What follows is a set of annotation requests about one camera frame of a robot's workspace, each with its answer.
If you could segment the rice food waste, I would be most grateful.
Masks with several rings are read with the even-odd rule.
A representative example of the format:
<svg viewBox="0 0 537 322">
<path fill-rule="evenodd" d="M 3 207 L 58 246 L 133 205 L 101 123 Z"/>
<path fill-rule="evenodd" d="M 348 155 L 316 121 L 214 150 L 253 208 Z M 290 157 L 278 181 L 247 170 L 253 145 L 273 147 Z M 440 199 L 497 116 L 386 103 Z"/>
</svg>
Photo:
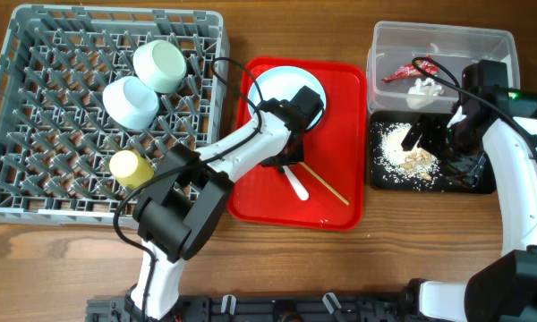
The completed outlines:
<svg viewBox="0 0 537 322">
<path fill-rule="evenodd" d="M 379 164 L 384 180 L 392 183 L 433 184 L 439 161 L 431 153 L 414 147 L 403 151 L 401 143 L 411 124 L 388 123 L 379 127 L 379 146 L 375 148 L 379 156 L 374 161 Z"/>
</svg>

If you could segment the white tissue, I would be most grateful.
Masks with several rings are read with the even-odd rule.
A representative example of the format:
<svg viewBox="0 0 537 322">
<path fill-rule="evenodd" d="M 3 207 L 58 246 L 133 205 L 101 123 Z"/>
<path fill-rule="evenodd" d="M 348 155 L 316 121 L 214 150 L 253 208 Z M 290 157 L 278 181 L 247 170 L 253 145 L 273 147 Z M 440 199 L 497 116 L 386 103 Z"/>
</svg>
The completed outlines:
<svg viewBox="0 0 537 322">
<path fill-rule="evenodd" d="M 413 110 L 422 109 L 431 104 L 435 97 L 443 94 L 443 87 L 434 79 L 417 79 L 414 85 L 408 90 L 406 103 Z"/>
</svg>

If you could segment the white plastic fork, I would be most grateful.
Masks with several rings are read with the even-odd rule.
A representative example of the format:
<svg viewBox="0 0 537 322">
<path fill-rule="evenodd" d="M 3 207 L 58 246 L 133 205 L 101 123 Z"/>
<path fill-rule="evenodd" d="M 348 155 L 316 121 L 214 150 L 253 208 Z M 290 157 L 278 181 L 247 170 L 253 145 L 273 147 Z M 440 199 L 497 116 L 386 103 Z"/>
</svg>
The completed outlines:
<svg viewBox="0 0 537 322">
<path fill-rule="evenodd" d="M 310 197 L 309 192 L 305 189 L 299 179 L 293 174 L 288 166 L 283 167 L 284 174 L 288 181 L 290 182 L 294 193 L 301 201 L 307 201 Z"/>
</svg>

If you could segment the red snack wrapper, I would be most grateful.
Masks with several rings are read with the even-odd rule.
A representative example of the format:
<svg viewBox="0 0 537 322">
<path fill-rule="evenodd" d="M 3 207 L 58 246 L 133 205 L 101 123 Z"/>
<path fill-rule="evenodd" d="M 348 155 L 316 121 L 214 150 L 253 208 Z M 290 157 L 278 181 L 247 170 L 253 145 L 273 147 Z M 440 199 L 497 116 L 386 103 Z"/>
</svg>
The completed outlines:
<svg viewBox="0 0 537 322">
<path fill-rule="evenodd" d="M 382 79 L 386 84 L 413 77 L 422 77 L 423 73 L 418 70 L 424 70 L 426 73 L 431 75 L 437 75 L 439 72 L 439 67 L 434 63 L 429 62 L 430 56 L 421 57 L 417 63 L 405 64 L 400 66 L 393 74 Z"/>
</svg>

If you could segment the large light blue plate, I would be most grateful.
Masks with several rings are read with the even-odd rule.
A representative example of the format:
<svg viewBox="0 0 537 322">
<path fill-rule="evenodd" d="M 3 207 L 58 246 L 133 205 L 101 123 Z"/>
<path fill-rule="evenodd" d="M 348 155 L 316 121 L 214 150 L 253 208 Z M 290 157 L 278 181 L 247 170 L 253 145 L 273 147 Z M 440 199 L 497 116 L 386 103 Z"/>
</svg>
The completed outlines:
<svg viewBox="0 0 537 322">
<path fill-rule="evenodd" d="M 318 125 L 326 111 L 327 97 L 323 86 L 314 75 L 302 68 L 294 66 L 274 67 L 263 72 L 256 78 L 256 81 L 260 85 L 260 91 L 256 89 L 255 85 L 251 85 L 248 91 L 248 99 L 256 106 L 260 103 L 260 97 L 291 101 L 303 86 L 318 93 L 323 102 L 323 107 L 316 118 L 310 123 L 307 131 L 311 131 Z"/>
</svg>

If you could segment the wooden chopstick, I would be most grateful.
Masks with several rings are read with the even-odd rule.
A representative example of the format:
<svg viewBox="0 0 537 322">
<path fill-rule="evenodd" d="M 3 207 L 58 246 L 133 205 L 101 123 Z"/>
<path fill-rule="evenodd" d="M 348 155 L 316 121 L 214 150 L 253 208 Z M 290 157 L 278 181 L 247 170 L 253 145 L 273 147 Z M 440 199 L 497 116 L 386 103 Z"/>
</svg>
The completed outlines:
<svg viewBox="0 0 537 322">
<path fill-rule="evenodd" d="M 308 165 L 306 165 L 304 162 L 300 162 L 299 165 L 303 167 L 309 174 L 311 174 L 319 183 L 321 183 L 334 196 L 336 196 L 342 203 L 344 203 L 346 206 L 350 205 L 349 201 L 346 198 L 344 198 L 337 190 L 335 190 L 322 177 L 320 177 L 316 172 L 314 172 Z"/>
</svg>

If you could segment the yellow plastic cup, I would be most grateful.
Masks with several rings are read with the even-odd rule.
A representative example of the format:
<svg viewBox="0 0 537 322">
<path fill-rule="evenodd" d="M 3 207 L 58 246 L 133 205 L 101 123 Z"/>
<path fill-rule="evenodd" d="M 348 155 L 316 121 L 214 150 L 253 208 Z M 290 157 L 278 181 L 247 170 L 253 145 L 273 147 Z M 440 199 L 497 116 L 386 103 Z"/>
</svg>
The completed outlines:
<svg viewBox="0 0 537 322">
<path fill-rule="evenodd" d="M 125 188 L 134 190 L 154 175 L 148 160 L 130 150 L 121 150 L 109 160 L 109 171 L 118 183 Z"/>
</svg>

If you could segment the green bowl with food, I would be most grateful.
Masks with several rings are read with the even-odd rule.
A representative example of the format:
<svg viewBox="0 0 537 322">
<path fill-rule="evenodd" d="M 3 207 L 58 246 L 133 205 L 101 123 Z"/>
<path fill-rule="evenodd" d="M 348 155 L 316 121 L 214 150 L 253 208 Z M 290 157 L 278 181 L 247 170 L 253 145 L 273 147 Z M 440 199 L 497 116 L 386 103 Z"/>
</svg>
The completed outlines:
<svg viewBox="0 0 537 322">
<path fill-rule="evenodd" d="M 153 40 L 133 53 L 136 75 L 158 93 L 176 92 L 187 73 L 183 53 L 165 40 Z"/>
</svg>

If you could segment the small light blue bowl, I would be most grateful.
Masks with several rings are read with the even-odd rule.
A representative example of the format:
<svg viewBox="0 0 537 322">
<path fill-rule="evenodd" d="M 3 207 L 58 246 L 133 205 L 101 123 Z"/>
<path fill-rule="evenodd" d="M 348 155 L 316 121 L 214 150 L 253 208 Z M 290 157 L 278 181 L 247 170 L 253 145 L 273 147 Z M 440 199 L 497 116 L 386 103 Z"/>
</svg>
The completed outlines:
<svg viewBox="0 0 537 322">
<path fill-rule="evenodd" d="M 157 93 L 135 76 L 109 83 L 102 92 L 102 103 L 118 124 L 133 130 L 150 127 L 159 109 Z"/>
</svg>

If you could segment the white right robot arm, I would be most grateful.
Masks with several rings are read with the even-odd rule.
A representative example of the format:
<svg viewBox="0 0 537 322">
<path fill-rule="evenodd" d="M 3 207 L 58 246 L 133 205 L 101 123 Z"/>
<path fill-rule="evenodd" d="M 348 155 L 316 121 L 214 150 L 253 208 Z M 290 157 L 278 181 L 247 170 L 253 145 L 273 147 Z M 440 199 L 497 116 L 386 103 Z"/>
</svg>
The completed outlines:
<svg viewBox="0 0 537 322">
<path fill-rule="evenodd" d="M 402 147 L 440 160 L 480 148 L 499 195 L 502 256 L 466 283 L 421 281 L 417 315 L 446 321 L 537 321 L 537 94 L 498 86 L 462 90 L 455 114 L 420 120 Z"/>
</svg>

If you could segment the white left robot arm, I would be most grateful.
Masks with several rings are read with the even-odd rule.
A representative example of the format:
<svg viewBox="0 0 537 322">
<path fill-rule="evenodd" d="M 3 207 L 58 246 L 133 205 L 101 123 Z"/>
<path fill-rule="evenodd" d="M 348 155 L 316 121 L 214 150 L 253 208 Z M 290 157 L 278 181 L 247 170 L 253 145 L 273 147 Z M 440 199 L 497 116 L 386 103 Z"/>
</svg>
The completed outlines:
<svg viewBox="0 0 537 322">
<path fill-rule="evenodd" d="M 129 294 L 139 321 L 159 321 L 179 298 L 185 263 L 214 233 L 235 183 L 256 165 L 303 160 L 303 135 L 324 111 L 321 99 L 272 98 L 224 139 L 190 150 L 173 146 L 157 173 L 132 192 L 133 218 L 144 253 L 139 282 Z"/>
</svg>

